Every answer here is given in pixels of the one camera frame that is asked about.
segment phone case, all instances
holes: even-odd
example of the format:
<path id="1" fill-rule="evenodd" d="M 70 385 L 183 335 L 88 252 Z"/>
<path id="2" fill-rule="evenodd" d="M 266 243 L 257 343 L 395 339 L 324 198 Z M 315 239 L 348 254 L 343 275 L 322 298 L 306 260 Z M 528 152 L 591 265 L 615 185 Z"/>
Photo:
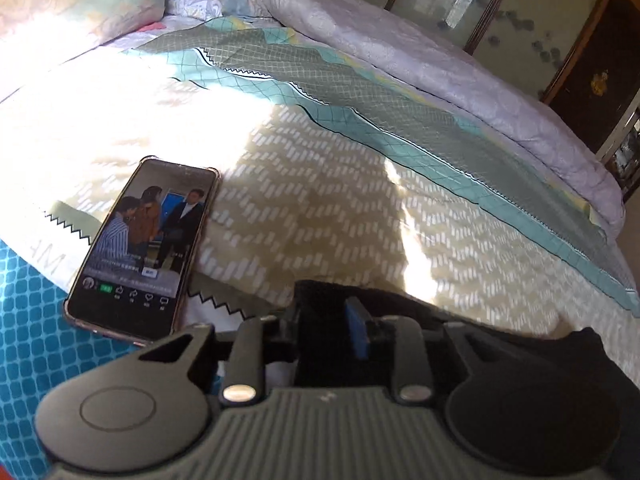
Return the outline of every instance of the phone case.
<path id="1" fill-rule="evenodd" d="M 118 195 L 118 197 L 116 198 L 116 200 L 114 200 L 113 202 L 113 206 L 115 207 L 115 205 L 118 203 L 118 201 L 123 197 L 124 192 L 126 191 L 127 187 L 129 187 L 130 182 L 133 180 L 133 178 L 138 174 L 138 171 L 140 170 L 140 167 L 142 167 L 142 164 L 147 161 L 147 160 L 162 160 L 154 155 L 149 155 L 146 156 L 144 158 L 142 158 L 140 160 L 140 163 L 138 164 L 138 167 L 136 168 L 136 171 L 133 172 L 133 174 L 131 175 L 131 177 L 129 178 L 129 180 L 127 180 L 127 183 L 125 184 L 125 186 L 122 188 L 122 191 L 120 192 L 120 194 Z M 173 164 L 172 162 L 168 161 L 168 160 L 162 160 L 163 162 L 169 162 L 170 164 Z M 185 276 L 189 276 L 191 274 L 191 270 L 193 269 L 193 263 L 195 260 L 195 257 L 198 253 L 197 247 L 198 247 L 198 243 L 200 242 L 200 237 L 202 236 L 202 231 L 203 231 L 203 227 L 205 222 L 207 221 L 207 217 L 209 215 L 209 211 L 211 208 L 211 205 L 215 202 L 215 198 L 218 194 L 218 190 L 220 189 L 220 184 L 222 182 L 222 176 L 220 175 L 220 172 L 218 170 L 216 170 L 215 168 L 199 168 L 201 170 L 209 170 L 212 171 L 215 175 L 216 175 L 216 181 L 213 184 L 212 190 L 211 190 L 211 195 L 210 195 L 210 199 L 207 201 L 207 203 L 205 203 L 204 207 L 204 212 L 202 214 L 202 218 L 200 219 L 200 225 L 198 226 L 198 232 L 196 234 L 196 238 L 194 240 L 194 250 L 191 252 L 191 256 L 189 258 L 189 261 L 186 263 L 185 267 L 184 267 L 184 275 Z M 103 222 L 102 225 L 100 226 L 100 229 L 98 230 L 97 234 L 94 237 L 94 240 L 97 240 L 100 237 L 100 234 L 102 233 L 103 229 L 106 226 L 106 222 Z M 87 322 L 85 320 L 82 319 L 78 319 L 77 317 L 72 316 L 71 314 L 69 314 L 68 312 L 68 299 L 71 297 L 71 295 L 74 293 L 74 290 L 76 290 L 76 286 L 78 286 L 78 280 L 80 279 L 80 276 L 82 275 L 82 270 L 84 269 L 84 266 L 86 265 L 89 256 L 91 254 L 91 249 L 89 251 L 87 251 L 86 256 L 84 257 L 84 260 L 82 261 L 82 266 L 78 269 L 78 274 L 76 275 L 76 278 L 74 280 L 74 284 L 71 286 L 71 290 L 69 291 L 68 296 L 65 298 L 65 300 L 63 301 L 63 316 L 65 318 L 65 320 L 73 325 L 76 326 L 78 328 L 82 328 L 84 330 L 90 330 L 91 332 L 97 333 L 97 334 L 101 334 L 103 336 L 106 337 L 110 337 L 113 339 L 120 339 L 122 341 L 128 341 L 130 343 L 133 343 L 137 346 L 145 346 L 147 344 L 150 343 L 150 341 L 148 340 L 143 340 L 140 338 L 136 338 L 135 336 L 131 336 L 129 334 L 125 334 L 125 333 L 121 333 L 115 330 L 111 330 L 109 328 L 100 326 L 100 325 L 96 325 L 94 323 L 91 322 Z M 184 289 L 188 286 L 188 280 L 185 280 L 184 282 L 182 281 L 182 279 L 180 279 L 180 282 L 182 283 L 181 288 L 178 291 L 178 296 L 177 296 L 177 303 L 176 303 L 176 307 L 175 307 L 175 311 L 174 311 L 174 320 L 172 322 L 172 327 L 171 327 L 171 332 L 170 334 L 172 334 L 175 329 L 176 329 L 176 325 L 178 323 L 178 320 L 180 319 L 180 313 L 182 310 L 182 307 L 184 305 Z"/>

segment smartphone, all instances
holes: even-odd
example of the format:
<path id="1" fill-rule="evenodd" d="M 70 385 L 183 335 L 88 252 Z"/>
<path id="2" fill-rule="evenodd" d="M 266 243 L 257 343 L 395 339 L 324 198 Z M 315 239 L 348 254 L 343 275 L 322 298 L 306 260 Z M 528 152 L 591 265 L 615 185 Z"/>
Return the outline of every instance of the smartphone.
<path id="1" fill-rule="evenodd" d="M 169 335 L 220 174 L 144 158 L 64 302 L 72 324 L 138 344 Z"/>

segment beige patterned bed sheet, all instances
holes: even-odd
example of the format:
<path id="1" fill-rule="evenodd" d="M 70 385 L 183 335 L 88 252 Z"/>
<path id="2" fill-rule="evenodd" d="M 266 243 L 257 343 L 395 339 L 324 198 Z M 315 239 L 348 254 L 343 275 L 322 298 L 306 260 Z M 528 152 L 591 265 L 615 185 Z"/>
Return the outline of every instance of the beige patterned bed sheet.
<path id="1" fill-rule="evenodd" d="M 2 195 L 61 200 L 103 220 L 145 155 L 215 166 L 224 182 L 196 264 L 207 276 L 277 307 L 312 278 L 403 292 L 530 335 L 592 326 L 640 384 L 640 320 L 477 205 L 302 108 L 110 62 L 91 85 L 78 82 L 79 59 L 2 104 L 14 132 L 0 154 L 14 176 Z"/>

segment brown jacket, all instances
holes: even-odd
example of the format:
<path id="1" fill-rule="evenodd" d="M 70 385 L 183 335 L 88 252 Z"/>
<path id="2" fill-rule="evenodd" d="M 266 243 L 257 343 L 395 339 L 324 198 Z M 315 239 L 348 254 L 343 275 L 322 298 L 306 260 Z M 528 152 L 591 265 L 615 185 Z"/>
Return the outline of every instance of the brown jacket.
<path id="1" fill-rule="evenodd" d="M 153 202 L 141 205 L 129 222 L 129 242 L 140 244 L 155 238 L 158 235 L 159 223 L 160 204 Z"/>

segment person in brown jacket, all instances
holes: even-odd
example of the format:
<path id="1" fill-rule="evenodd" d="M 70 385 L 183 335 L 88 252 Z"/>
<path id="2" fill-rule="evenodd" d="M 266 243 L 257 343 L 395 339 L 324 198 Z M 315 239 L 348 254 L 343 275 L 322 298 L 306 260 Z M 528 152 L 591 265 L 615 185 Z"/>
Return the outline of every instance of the person in brown jacket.
<path id="1" fill-rule="evenodd" d="M 147 187 L 140 197 L 140 206 L 129 221 L 129 253 L 136 256 L 138 269 L 145 267 L 146 252 L 151 242 L 158 236 L 160 227 L 160 204 L 158 198 L 162 188 Z"/>

